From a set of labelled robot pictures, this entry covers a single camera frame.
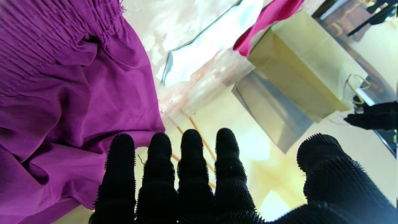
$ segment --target textured black glove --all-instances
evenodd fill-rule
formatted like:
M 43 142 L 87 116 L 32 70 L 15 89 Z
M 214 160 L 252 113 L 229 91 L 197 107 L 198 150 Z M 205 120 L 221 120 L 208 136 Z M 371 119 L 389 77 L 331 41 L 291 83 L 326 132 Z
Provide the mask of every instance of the textured black glove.
M 363 107 L 362 113 L 349 114 L 344 120 L 351 125 L 366 129 L 397 129 L 397 102 Z
M 96 210 L 90 224 L 264 224 L 248 191 L 239 148 L 229 129 L 217 133 L 215 194 L 203 158 L 199 133 L 188 130 L 181 142 L 179 189 L 174 189 L 171 143 L 167 135 L 152 138 L 144 166 L 136 213 L 134 142 L 127 134 L 113 139 Z M 396 210 L 369 179 L 363 168 L 332 136 L 317 134 L 306 140 L 297 155 L 306 173 L 305 204 L 274 224 L 392 224 Z

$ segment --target magenta cloth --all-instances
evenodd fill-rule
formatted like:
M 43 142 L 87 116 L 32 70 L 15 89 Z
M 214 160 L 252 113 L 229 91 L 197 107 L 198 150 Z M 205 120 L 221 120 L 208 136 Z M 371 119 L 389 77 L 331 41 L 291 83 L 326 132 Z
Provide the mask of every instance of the magenta cloth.
M 255 24 L 235 42 L 233 50 L 239 51 L 242 56 L 249 56 L 252 49 L 250 45 L 252 37 L 274 22 L 291 17 L 303 2 L 304 0 L 274 0 L 271 2 L 261 11 Z
M 0 2 L 0 223 L 93 208 L 112 137 L 163 132 L 148 56 L 117 0 Z

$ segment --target paper bag handle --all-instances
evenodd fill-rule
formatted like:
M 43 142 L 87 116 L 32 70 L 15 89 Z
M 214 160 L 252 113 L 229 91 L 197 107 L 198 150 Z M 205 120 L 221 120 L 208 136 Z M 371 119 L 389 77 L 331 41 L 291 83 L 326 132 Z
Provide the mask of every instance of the paper bag handle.
M 368 84 L 368 85 L 365 86 L 365 87 L 361 87 L 361 90 L 368 89 L 368 88 L 371 86 L 371 84 L 370 84 L 370 82 L 369 82 L 368 80 L 364 79 L 363 77 L 361 77 L 361 76 L 358 75 L 358 74 L 350 74 L 350 75 L 348 76 L 347 80 L 345 81 L 345 82 L 348 84 L 348 86 L 352 89 L 352 91 L 354 91 L 354 92 L 356 93 L 357 97 L 358 97 L 359 100 L 360 100 L 360 101 L 358 102 L 358 101 L 355 101 L 355 100 L 353 99 L 352 102 L 355 103 L 355 104 L 364 104 L 365 101 L 364 101 L 364 100 L 362 99 L 362 97 L 358 94 L 357 90 L 354 89 L 354 88 L 351 86 L 351 84 L 349 83 L 349 79 L 350 79 L 352 76 L 358 76 L 360 79 L 363 80 L 363 82 L 365 82 L 366 84 Z

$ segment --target pink fabric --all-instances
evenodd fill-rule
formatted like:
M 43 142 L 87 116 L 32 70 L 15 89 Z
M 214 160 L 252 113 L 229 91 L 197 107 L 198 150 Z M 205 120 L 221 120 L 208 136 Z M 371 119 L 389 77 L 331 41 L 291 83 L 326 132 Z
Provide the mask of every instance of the pink fabric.
M 235 42 L 234 51 L 239 51 L 242 56 L 249 56 L 252 37 L 274 22 L 285 20 L 292 16 L 303 2 L 304 0 L 274 0 L 271 2 L 260 13 L 256 23 Z

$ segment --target paper bag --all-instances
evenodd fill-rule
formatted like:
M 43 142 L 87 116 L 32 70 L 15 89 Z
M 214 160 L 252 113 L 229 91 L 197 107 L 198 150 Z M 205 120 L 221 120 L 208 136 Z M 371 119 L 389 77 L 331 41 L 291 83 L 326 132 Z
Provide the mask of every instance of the paper bag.
M 311 119 L 353 108 L 367 73 L 306 12 L 273 25 L 248 60 Z

